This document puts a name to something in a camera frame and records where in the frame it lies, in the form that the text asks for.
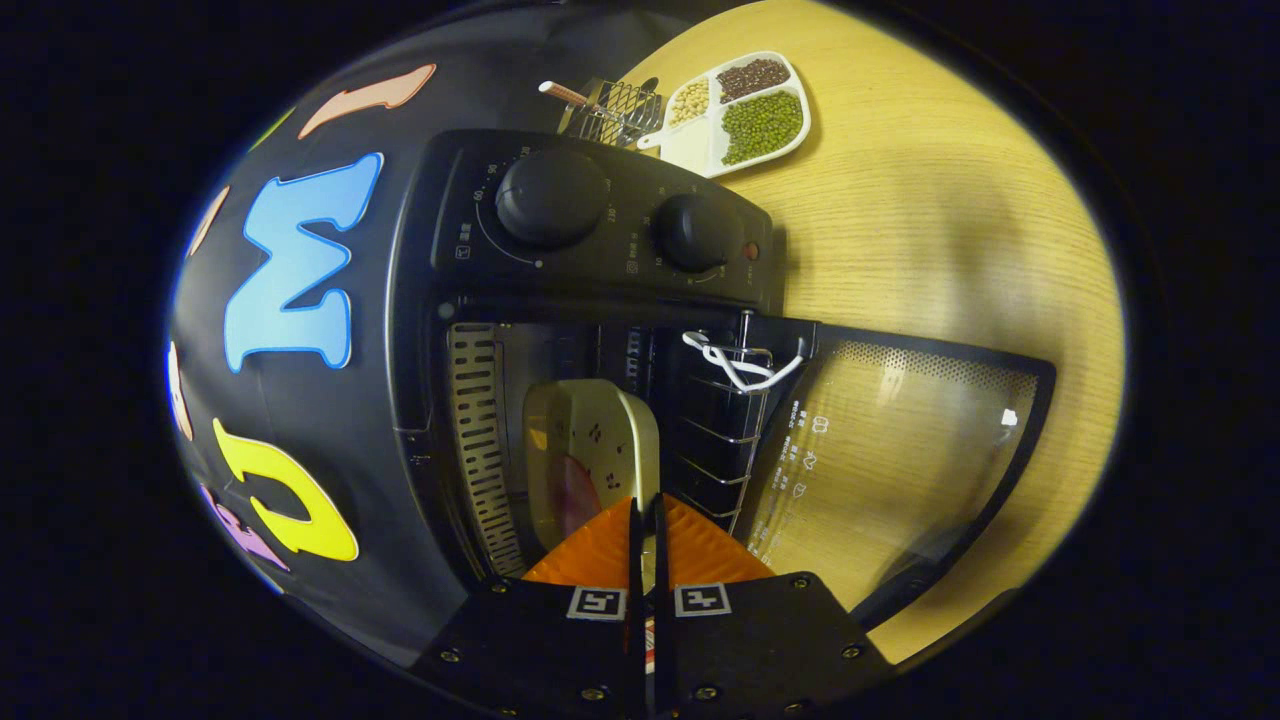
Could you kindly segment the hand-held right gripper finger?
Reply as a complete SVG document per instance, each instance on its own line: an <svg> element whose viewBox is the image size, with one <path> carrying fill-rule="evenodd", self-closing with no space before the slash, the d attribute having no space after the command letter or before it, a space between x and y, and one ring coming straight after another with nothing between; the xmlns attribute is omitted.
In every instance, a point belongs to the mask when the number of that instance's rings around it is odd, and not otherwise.
<svg viewBox="0 0 1280 720"><path fill-rule="evenodd" d="M832 719L896 675L815 573L689 580L673 506L654 503L658 719Z"/></svg>
<svg viewBox="0 0 1280 720"><path fill-rule="evenodd" d="M415 678L495 719L644 717L641 551L641 514L625 498L550 552L567 577L483 580Z"/></svg>

